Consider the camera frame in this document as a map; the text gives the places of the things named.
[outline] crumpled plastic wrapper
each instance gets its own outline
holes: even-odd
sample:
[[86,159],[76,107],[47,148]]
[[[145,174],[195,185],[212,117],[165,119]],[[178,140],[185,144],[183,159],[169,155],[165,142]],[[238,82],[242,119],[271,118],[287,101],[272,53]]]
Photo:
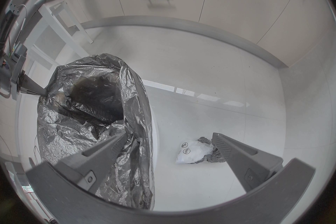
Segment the crumpled plastic wrapper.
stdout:
[[92,55],[56,68],[37,106],[41,159],[55,165],[115,134],[128,140],[98,197],[153,209],[152,117],[141,78],[121,59]]
[[210,141],[208,138],[205,138],[204,136],[202,136],[200,139],[197,139],[197,141],[201,143],[206,143],[208,145],[213,145],[214,148],[211,154],[204,155],[203,159],[200,159],[199,161],[195,163],[201,163],[204,161],[207,161],[209,163],[224,163],[225,162],[225,159],[222,157],[218,148],[215,146],[215,144],[212,141]]

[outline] white plastic packaging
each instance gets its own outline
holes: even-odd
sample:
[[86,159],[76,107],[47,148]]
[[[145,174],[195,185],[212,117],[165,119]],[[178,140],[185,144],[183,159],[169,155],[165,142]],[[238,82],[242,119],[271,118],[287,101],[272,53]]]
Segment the white plastic packaging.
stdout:
[[180,145],[175,163],[196,163],[203,159],[204,155],[211,154],[212,151],[213,145],[199,141],[185,140]]

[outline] wall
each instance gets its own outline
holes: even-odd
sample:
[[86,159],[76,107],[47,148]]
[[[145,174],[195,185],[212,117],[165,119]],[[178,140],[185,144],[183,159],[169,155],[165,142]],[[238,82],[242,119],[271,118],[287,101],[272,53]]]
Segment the wall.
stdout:
[[336,162],[336,26],[291,68],[279,70],[286,105],[283,164],[299,158],[316,168],[301,200],[284,219],[292,223],[312,204]]

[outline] tile floor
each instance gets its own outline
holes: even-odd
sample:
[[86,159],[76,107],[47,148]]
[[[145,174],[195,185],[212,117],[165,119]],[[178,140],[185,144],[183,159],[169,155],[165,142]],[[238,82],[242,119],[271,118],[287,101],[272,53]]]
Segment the tile floor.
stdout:
[[[198,209],[245,193],[227,163],[175,164],[185,138],[219,132],[283,155],[284,95],[278,70],[265,61],[179,30],[114,26],[87,31],[95,36],[92,44],[83,42],[89,54],[118,56],[144,81],[160,135],[154,210]],[[78,34],[74,38],[80,41]],[[67,46],[61,54],[69,61],[76,59],[64,50]]]

